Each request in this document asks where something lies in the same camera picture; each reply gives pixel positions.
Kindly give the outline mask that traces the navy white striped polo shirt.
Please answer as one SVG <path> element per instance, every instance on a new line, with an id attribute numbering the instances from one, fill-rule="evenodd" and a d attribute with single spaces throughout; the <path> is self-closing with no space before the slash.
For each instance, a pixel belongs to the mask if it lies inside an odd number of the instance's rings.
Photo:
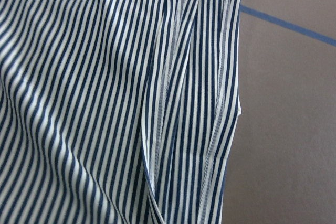
<path id="1" fill-rule="evenodd" d="M 221 223 L 241 0 L 1 0 L 1 223 Z"/>

